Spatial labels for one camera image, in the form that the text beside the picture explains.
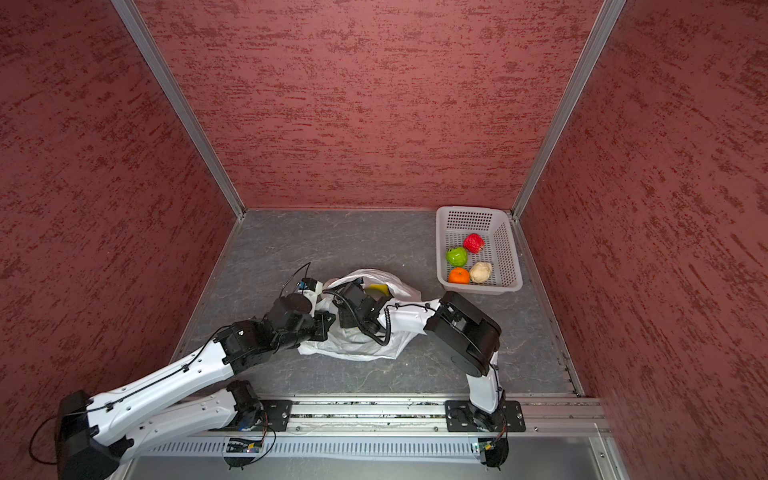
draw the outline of gray table surface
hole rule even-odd
[[[251,210],[224,261],[190,325],[187,351],[219,326],[261,317],[288,276],[308,261],[310,276],[322,281],[372,267],[421,290],[424,300],[444,293],[435,275],[434,212]],[[498,364],[508,395],[570,392],[522,259],[521,268],[518,292],[466,297],[502,327]],[[257,393],[282,396],[468,392],[465,375],[423,335],[397,360],[353,362],[290,350],[238,378],[251,381]]]

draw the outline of coiled black cable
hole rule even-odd
[[[351,312],[352,318],[355,320],[355,323],[357,324],[357,328],[360,329],[360,331],[370,338],[373,339],[374,342],[378,343],[380,346],[387,346],[389,345],[389,338],[392,336],[392,320],[389,318],[389,310],[384,309],[384,318],[386,319],[386,332],[384,334],[384,338],[377,336],[375,333],[368,331],[366,327],[362,324],[362,321],[357,316],[357,312],[355,311],[355,308],[352,306],[352,304],[349,302],[349,300],[342,295],[339,292],[336,292],[335,290],[323,290],[323,293],[328,293],[329,295],[333,295],[335,298],[339,299],[344,303],[344,306]]]

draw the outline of perforated basket wall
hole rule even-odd
[[[520,262],[515,249],[515,239],[507,214],[501,210],[478,207],[441,207],[437,210],[437,278],[446,290],[460,293],[484,293],[499,295],[515,292],[523,286]],[[453,266],[445,259],[448,250],[461,247],[464,239],[476,233],[485,241],[480,253],[469,254],[464,266],[470,270],[477,262],[488,262],[493,266],[491,278],[484,283],[449,283],[448,274]]]

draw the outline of beige vegetable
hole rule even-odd
[[[491,278],[493,265],[488,262],[477,262],[469,271],[469,278],[475,283],[484,283]]]

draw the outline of toy fruit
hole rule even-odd
[[[487,282],[491,278],[493,265],[488,262],[477,262],[469,271],[469,278],[475,283]]]
[[[480,253],[483,247],[485,247],[485,241],[476,233],[464,239],[464,248],[472,253]]]
[[[465,268],[455,268],[448,274],[450,283],[469,283],[469,272]]]
[[[445,259],[453,266],[464,266],[469,260],[469,255],[467,255],[467,250],[464,247],[456,247],[448,250]]]

